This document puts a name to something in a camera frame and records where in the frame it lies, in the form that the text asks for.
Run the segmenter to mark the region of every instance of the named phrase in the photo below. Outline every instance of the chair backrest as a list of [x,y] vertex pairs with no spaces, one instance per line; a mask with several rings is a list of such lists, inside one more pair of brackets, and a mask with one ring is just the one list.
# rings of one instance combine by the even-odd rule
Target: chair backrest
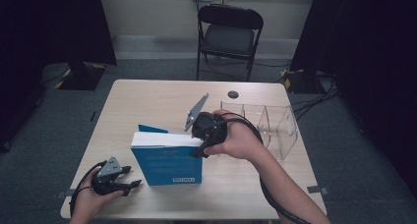
[[199,23],[237,28],[261,30],[264,26],[264,19],[256,11],[220,4],[209,4],[202,7],[198,19]]

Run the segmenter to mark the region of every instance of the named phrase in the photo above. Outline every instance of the wooden table top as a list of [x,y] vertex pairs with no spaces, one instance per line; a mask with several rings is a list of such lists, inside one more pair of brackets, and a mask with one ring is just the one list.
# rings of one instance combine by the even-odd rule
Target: wooden table top
[[[235,90],[239,97],[227,93]],[[106,205],[99,218],[148,220],[260,220],[277,219],[261,190],[259,175],[252,164],[227,155],[210,156],[203,161],[203,182],[198,185],[148,186],[130,147],[138,125],[149,125],[173,132],[183,131],[187,111],[204,95],[203,111],[220,108],[220,102],[287,106],[282,84],[118,80],[114,83],[71,188],[77,186],[88,169],[115,156],[121,166],[132,166],[118,183],[142,179],[137,189]],[[306,192],[317,185],[310,160],[299,135],[284,160],[279,163]],[[309,194],[326,213],[320,193]],[[61,209],[70,218],[67,199]]]

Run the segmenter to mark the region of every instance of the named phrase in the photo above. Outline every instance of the white wall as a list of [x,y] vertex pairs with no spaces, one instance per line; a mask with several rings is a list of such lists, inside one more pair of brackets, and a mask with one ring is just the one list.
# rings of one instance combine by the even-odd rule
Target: white wall
[[[259,12],[265,21],[262,38],[298,39],[312,1],[225,0],[225,3]],[[197,8],[191,0],[102,0],[102,4],[112,35],[197,36]]]

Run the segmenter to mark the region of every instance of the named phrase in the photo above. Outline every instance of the acrylic box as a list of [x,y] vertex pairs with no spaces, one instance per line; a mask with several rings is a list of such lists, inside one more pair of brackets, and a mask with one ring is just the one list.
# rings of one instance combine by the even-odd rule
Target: acrylic box
[[220,107],[244,116],[257,127],[264,146],[276,159],[285,159],[297,141],[297,124],[290,105],[267,106],[221,102]]

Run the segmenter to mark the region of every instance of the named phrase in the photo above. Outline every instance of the folding chair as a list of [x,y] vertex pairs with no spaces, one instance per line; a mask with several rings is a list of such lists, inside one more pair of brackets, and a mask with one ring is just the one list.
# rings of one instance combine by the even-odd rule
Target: folding chair
[[[197,75],[199,79],[200,58],[204,55],[247,60],[249,81],[254,64],[259,38],[264,27],[264,19],[256,11],[219,4],[202,7],[198,14],[199,46]],[[209,24],[207,31],[203,23]]]

